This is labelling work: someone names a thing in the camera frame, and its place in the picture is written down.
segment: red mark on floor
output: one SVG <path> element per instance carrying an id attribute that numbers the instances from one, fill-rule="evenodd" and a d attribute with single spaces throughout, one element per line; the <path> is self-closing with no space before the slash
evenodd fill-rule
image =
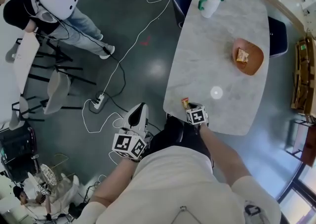
<path id="1" fill-rule="evenodd" d="M 149 41 L 150 41 L 150 36 L 147 37 L 145 42 L 140 42 L 140 45 L 148 46 L 149 45 Z"/>

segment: white sneaker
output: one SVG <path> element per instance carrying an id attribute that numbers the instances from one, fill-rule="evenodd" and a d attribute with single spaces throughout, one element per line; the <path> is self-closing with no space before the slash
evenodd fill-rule
<path id="1" fill-rule="evenodd" d="M 66 180 L 68 183 L 71 183 L 70 179 L 68 177 L 66 177 L 66 175 L 64 173 L 61 173 L 60 175 L 63 178 L 63 180 Z"/>
<path id="2" fill-rule="evenodd" d="M 109 51 L 111 54 L 110 55 L 100 55 L 100 58 L 105 60 L 107 58 L 109 58 L 114 52 L 115 52 L 115 46 L 114 45 L 111 45 L 111 51 Z"/>
<path id="3" fill-rule="evenodd" d="M 98 41 L 103 40 L 103 37 L 104 37 L 103 34 L 101 34 L 101 38 L 99 38 Z"/>
<path id="4" fill-rule="evenodd" d="M 80 185 L 79 178 L 76 175 L 74 175 L 73 184 L 78 185 L 78 186 Z"/>

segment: cup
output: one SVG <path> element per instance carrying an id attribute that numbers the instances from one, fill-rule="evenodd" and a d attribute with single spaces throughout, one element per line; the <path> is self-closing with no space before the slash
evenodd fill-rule
<path id="1" fill-rule="evenodd" d="M 205 18 L 209 18 L 217 10 L 219 3 L 223 0 L 199 0 L 198 9 Z"/>

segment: black shirt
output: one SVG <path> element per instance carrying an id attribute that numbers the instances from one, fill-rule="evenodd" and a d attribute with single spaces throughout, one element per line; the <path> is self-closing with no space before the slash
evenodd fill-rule
<path id="1" fill-rule="evenodd" d="M 25 10 L 23 3 L 27 11 L 30 14 L 35 15 L 31 0 L 11 0 L 4 6 L 3 9 L 3 18 L 8 24 L 24 30 L 30 19 L 32 19 L 36 23 L 37 27 L 48 35 L 55 31 L 59 26 L 59 22 L 47 23 L 39 20 L 38 18 L 31 17 Z"/>

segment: small snack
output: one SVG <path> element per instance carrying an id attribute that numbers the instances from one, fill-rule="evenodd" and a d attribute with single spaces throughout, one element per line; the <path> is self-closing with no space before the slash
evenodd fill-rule
<path id="1" fill-rule="evenodd" d="M 189 104 L 189 98 L 188 97 L 183 98 L 181 100 L 181 102 L 182 102 L 182 105 L 183 105 L 184 109 L 187 110 L 188 109 L 188 104 Z"/>
<path id="2" fill-rule="evenodd" d="M 247 63 L 248 62 L 249 53 L 246 53 L 244 50 L 238 49 L 237 62 Z"/>

